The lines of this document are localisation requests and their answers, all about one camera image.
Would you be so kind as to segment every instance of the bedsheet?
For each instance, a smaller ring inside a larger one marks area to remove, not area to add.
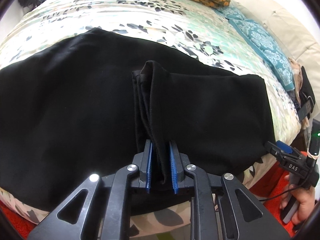
[[[0,45],[0,68],[93,27],[159,42],[238,75],[261,76],[276,140],[290,144],[300,131],[291,99],[263,60],[226,19],[190,0],[47,0],[26,14]],[[275,161],[265,155],[238,178],[250,188]],[[1,188],[0,200],[36,224],[48,214],[21,203]],[[189,202],[131,217],[131,236],[170,231],[189,224],[189,219]]]

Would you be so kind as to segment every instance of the floral bedsheet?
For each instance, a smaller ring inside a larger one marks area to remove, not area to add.
[[[276,140],[290,144],[300,131],[291,99],[263,60],[225,18],[191,0],[47,0],[26,14],[0,45],[0,68],[93,27],[159,42],[238,75],[261,76],[267,87]],[[250,188],[274,163],[271,155],[265,155],[239,179]],[[35,224],[48,214],[1,188],[0,200]],[[130,234],[148,236],[186,228],[189,223],[190,203],[185,202],[131,217]]]

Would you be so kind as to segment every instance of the human hand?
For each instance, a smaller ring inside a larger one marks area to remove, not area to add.
[[[289,175],[284,177],[285,180],[289,181]],[[292,189],[297,187],[297,185],[293,185],[291,184],[289,186],[289,184],[284,188],[284,191],[288,190],[288,189]],[[308,218],[308,216],[311,214],[314,206],[315,206],[315,188],[314,187],[310,187],[309,190],[306,190],[302,187],[297,188],[296,190],[293,190],[290,192],[291,195],[293,195],[300,203],[298,210],[295,212],[295,214],[293,215],[291,221],[293,222],[293,224],[298,225],[299,223],[303,222],[304,220],[306,220]],[[280,208],[284,209],[289,200],[288,199],[288,193],[283,194],[282,196],[282,201],[280,204]]]

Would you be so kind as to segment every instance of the teal pillow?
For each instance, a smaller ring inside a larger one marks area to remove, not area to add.
[[[229,23],[267,63],[284,90],[293,90],[293,73],[290,62],[270,34],[254,20],[229,19]]]
[[[218,15],[226,19],[245,20],[246,17],[236,7],[229,5],[213,9]]]

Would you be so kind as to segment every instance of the silver screw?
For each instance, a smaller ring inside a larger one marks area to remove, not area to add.
[[[188,171],[194,171],[196,169],[196,166],[195,165],[193,165],[193,164],[188,164],[187,165],[187,170]]]
[[[135,171],[136,169],[137,169],[137,165],[135,165],[135,164],[130,164],[127,167],[128,171]]]
[[[92,175],[90,175],[90,177],[89,177],[89,180],[90,180],[91,182],[96,182],[98,179],[99,179],[99,175],[98,175],[98,174],[92,174]]]
[[[226,174],[224,174],[224,178],[227,180],[233,180],[234,177],[231,173],[226,173]]]

